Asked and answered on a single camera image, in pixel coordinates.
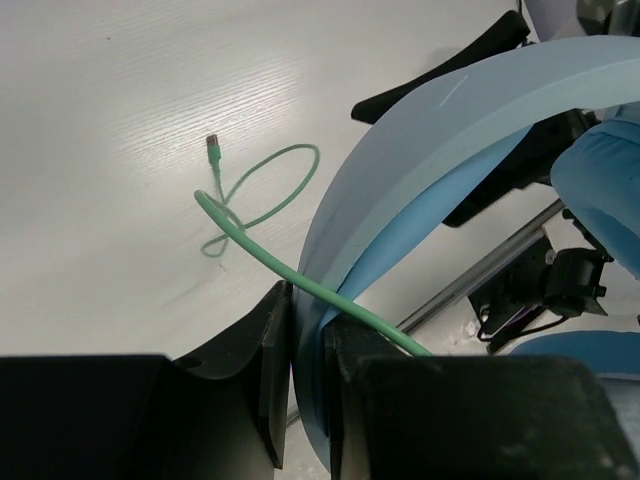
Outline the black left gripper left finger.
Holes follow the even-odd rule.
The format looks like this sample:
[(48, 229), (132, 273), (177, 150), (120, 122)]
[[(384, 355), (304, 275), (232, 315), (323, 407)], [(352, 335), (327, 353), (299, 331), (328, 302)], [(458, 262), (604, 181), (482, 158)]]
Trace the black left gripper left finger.
[(270, 479), (284, 463), (292, 288), (193, 351), (1, 361), (5, 479)]

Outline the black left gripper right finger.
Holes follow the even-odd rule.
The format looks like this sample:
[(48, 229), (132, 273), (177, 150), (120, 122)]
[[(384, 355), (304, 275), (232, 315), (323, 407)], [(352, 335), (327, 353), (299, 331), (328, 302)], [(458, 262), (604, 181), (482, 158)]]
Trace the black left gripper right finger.
[(507, 356), (410, 357), (361, 322), (324, 330), (335, 479), (631, 479), (635, 340), (571, 332)]

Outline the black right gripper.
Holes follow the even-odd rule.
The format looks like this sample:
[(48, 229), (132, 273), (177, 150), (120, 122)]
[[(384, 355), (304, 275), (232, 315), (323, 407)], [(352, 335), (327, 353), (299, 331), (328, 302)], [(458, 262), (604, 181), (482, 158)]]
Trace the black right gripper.
[[(390, 90), (361, 100), (351, 118), (376, 123), (390, 108), (418, 87), (438, 77), (516, 49), (530, 34), (519, 11), (504, 13), (469, 46), (430, 71)], [(573, 109), (534, 124), (519, 144), (443, 220), (458, 228), (514, 189), (533, 183), (550, 186), (550, 170), (556, 159), (591, 127), (599, 124), (593, 112)]]

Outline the light blue headphones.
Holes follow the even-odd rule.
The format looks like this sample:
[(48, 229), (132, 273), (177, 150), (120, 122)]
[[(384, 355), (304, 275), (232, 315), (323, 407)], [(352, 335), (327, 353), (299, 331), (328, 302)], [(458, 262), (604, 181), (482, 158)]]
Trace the light blue headphones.
[[(427, 82), (347, 157), (312, 220), (299, 272), (352, 300), (425, 239), (531, 127), (573, 109), (603, 121), (554, 163), (561, 200), (630, 273), (639, 271), (639, 41), (564, 38)], [(298, 287), (293, 375), (302, 422), (329, 468), (325, 327), (338, 312)]]

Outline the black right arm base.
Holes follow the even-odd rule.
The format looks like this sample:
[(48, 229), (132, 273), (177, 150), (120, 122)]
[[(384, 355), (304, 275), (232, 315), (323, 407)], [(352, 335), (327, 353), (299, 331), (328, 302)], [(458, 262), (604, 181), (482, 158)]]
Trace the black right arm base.
[(563, 210), (562, 217), (588, 248), (556, 251), (542, 235), (469, 295), (479, 321), (476, 337), (487, 354), (584, 313), (606, 314), (599, 300), (607, 288), (600, 280), (613, 258), (570, 210)]

